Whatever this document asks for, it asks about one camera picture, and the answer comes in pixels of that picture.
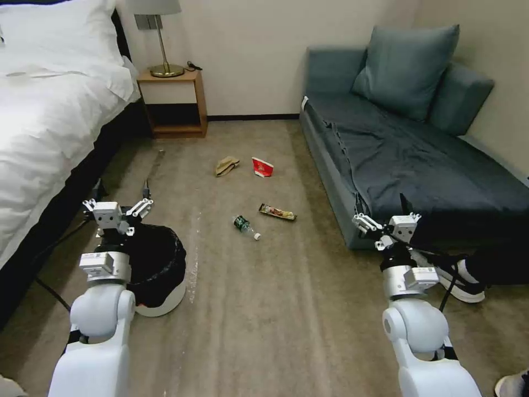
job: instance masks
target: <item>lamp shade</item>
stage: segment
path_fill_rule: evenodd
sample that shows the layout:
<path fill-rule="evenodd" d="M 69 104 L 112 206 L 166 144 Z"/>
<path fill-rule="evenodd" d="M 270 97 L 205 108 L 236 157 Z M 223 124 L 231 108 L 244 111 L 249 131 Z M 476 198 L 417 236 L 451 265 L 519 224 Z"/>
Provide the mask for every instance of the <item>lamp shade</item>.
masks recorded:
<path fill-rule="evenodd" d="M 127 0 L 133 14 L 167 15 L 182 11 L 178 0 Z"/>

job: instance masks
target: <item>wall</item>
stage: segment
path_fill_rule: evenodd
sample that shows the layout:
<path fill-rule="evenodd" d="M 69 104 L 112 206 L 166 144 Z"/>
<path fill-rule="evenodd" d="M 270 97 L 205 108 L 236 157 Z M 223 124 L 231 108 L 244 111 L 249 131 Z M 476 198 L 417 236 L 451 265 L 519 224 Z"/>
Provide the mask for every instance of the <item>wall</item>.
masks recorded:
<path fill-rule="evenodd" d="M 418 0 L 180 0 L 162 16 L 172 63 L 204 68 L 211 115 L 297 113 L 309 45 L 365 45 L 375 24 L 411 26 Z M 161 63 L 155 31 L 118 0 L 136 67 Z"/>
<path fill-rule="evenodd" d="M 468 135 L 487 152 L 529 175 L 529 2 L 423 0 L 416 26 L 461 24 L 458 61 L 496 86 Z"/>

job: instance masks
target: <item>trash bin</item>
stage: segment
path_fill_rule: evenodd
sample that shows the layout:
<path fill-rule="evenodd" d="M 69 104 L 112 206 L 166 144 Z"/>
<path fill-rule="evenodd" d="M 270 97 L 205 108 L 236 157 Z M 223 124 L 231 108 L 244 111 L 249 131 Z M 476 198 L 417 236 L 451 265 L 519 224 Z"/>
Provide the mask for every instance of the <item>trash bin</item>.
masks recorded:
<path fill-rule="evenodd" d="M 172 229 L 140 224 L 128 249 L 132 269 L 127 289 L 136 297 L 136 313 L 164 315 L 186 292 L 186 250 Z"/>

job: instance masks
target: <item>table lamp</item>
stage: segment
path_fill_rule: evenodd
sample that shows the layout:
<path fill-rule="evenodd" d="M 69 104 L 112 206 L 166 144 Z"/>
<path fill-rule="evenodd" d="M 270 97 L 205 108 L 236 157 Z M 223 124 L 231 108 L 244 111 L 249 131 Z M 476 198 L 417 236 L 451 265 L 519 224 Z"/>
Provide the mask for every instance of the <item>table lamp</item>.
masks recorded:
<path fill-rule="evenodd" d="M 177 14 L 182 11 L 178 0 L 128 0 L 128 5 L 132 13 L 139 15 L 154 15 L 158 38 L 160 39 L 161 53 L 164 56 L 163 65 L 149 68 L 150 74 L 154 77 L 175 77 L 184 73 L 183 67 L 170 65 L 165 56 L 164 40 L 161 38 L 158 15 Z"/>

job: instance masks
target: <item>black trash bag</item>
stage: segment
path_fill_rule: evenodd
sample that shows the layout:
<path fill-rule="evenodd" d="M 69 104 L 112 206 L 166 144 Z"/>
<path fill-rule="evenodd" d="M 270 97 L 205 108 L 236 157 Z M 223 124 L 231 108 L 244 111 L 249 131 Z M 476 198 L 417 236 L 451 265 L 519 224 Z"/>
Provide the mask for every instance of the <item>black trash bag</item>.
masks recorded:
<path fill-rule="evenodd" d="M 132 269 L 127 289 L 136 296 L 136 305 L 156 308 L 186 275 L 186 250 L 172 229 L 139 224 L 127 247 Z"/>

